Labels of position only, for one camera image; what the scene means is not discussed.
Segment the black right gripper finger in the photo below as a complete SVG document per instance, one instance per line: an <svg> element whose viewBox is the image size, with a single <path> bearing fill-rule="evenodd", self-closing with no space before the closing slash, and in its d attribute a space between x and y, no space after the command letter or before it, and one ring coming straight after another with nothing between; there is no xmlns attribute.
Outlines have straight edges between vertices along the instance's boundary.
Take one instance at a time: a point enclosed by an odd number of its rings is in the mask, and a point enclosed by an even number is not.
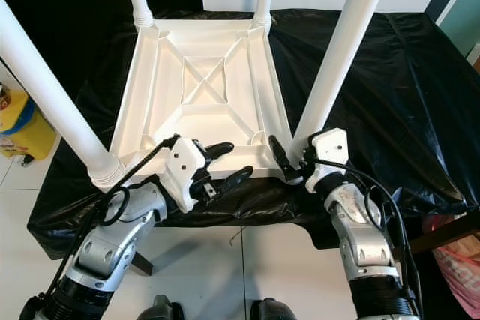
<svg viewBox="0 0 480 320"><path fill-rule="evenodd" d="M298 170L291 163L287 152L285 152L284 147L278 141L277 136L268 136L268 143L268 147L271 149L271 154L273 154L274 161L281 170L282 179L284 179L285 182L290 185L295 185L295 183L298 182Z"/></svg>

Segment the black shiny table cloth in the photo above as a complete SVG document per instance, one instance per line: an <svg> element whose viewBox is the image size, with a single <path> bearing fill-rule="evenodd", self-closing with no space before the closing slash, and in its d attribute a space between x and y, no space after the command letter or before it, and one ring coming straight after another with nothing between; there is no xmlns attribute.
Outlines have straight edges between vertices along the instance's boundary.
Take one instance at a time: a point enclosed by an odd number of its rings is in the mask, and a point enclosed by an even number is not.
<svg viewBox="0 0 480 320"><path fill-rule="evenodd" d="M271 12L268 43L286 114L299 118L339 10ZM95 55L71 65L85 76L59 80L109 147L135 38L133 18L114 15L82 26L103 30L82 46L35 41L41 54L66 56L68 47ZM376 13L347 74L327 126L349 134L350 165L395 194L404 217L480 211L480 74L425 13ZM86 167L61 142L26 228L49 258L61 259L100 191ZM316 247L335 246L329 216L302 190L275 179L251 179L232 196L199 210L175 211L159 226L268 226L298 224Z"/></svg>

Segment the pink patterned bag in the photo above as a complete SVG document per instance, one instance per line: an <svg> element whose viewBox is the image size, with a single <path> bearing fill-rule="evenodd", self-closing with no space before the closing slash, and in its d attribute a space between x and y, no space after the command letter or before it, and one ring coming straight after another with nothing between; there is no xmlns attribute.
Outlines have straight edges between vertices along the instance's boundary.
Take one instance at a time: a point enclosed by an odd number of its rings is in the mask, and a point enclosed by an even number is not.
<svg viewBox="0 0 480 320"><path fill-rule="evenodd" d="M460 305L480 317L480 231L432 250Z"/></svg>

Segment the black door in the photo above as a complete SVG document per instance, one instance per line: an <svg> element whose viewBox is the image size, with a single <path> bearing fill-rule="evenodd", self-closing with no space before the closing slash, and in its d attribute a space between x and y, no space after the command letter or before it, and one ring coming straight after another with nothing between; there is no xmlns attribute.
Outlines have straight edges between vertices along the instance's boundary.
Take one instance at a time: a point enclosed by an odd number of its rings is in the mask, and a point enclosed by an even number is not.
<svg viewBox="0 0 480 320"><path fill-rule="evenodd" d="M4 0L83 117L113 131L137 30L131 0Z"/></svg>

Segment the yellow cardboard box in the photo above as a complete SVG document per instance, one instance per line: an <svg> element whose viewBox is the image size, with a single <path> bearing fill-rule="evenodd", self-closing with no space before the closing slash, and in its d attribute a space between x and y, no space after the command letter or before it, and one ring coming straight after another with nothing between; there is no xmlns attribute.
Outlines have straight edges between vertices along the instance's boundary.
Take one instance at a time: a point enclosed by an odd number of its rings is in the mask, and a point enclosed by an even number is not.
<svg viewBox="0 0 480 320"><path fill-rule="evenodd" d="M19 154L37 161L46 159L53 149L57 133L26 91L9 91L13 102L0 111L1 154L7 158Z"/></svg>

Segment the grey robot right leg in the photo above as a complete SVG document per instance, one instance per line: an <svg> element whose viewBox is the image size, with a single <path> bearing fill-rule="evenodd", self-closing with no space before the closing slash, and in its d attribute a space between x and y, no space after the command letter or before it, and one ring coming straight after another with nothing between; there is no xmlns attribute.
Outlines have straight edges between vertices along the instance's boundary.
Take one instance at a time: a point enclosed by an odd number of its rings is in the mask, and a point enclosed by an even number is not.
<svg viewBox="0 0 480 320"><path fill-rule="evenodd" d="M297 320L297 316L285 303L264 298L251 304L250 320Z"/></svg>

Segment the white plastic children table top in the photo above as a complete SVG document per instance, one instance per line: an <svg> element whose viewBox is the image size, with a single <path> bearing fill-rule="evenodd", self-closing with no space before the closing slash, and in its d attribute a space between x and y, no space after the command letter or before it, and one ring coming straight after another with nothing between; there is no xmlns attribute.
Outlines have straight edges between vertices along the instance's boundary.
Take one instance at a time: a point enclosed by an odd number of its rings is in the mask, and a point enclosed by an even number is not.
<svg viewBox="0 0 480 320"><path fill-rule="evenodd" d="M231 142L214 161L222 179L243 166L282 178L269 139L290 148L292 132L268 30L249 19L156 19L138 31L110 143L125 162L178 134L204 146Z"/></svg>

